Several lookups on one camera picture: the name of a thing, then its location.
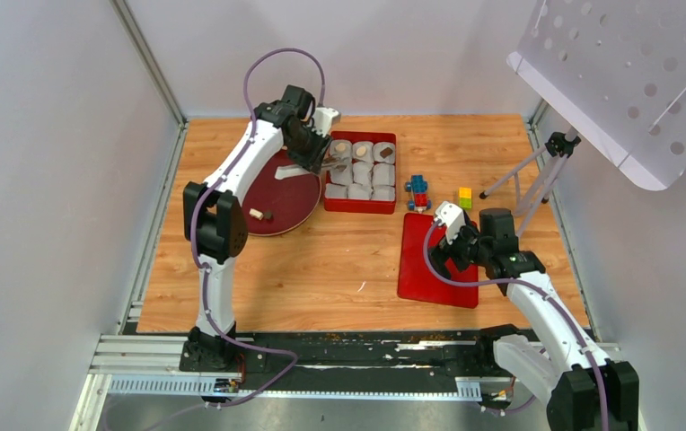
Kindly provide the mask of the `wooden metal food tongs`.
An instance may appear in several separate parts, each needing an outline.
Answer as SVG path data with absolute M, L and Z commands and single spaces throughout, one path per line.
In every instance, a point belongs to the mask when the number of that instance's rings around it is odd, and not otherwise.
M 320 163 L 309 166 L 302 166 L 299 164 L 288 164 L 279 166 L 274 173 L 275 180 L 287 180 L 293 177 L 299 177 L 307 174 L 320 176 L 324 170 L 332 169 L 340 165 L 349 163 L 349 157 L 330 156 L 324 158 Z

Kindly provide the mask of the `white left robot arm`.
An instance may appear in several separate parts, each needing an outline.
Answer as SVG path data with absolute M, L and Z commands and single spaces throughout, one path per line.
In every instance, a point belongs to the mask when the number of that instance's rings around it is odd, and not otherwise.
M 198 267 L 199 305 L 183 348 L 184 365 L 225 371 L 241 349 L 234 336 L 233 277 L 248 238 L 241 204 L 270 159 L 282 149 L 304 172 L 317 175 L 341 114 L 314 100 L 261 103 L 245 134 L 203 182 L 183 190 L 185 236 Z

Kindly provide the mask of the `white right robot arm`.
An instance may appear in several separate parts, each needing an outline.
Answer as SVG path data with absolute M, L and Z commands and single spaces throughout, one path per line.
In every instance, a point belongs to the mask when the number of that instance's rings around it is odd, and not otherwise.
M 560 300 L 550 276 L 531 251 L 521 251 L 509 232 L 487 236 L 471 224 L 450 226 L 439 220 L 444 238 L 423 256 L 431 273 L 452 285 L 445 266 L 483 267 L 523 313 L 543 346 L 534 348 L 516 329 L 480 344 L 475 362 L 485 374 L 505 369 L 546 407 L 552 430 L 636 430 L 639 378 L 631 363 L 610 357 L 577 324 Z

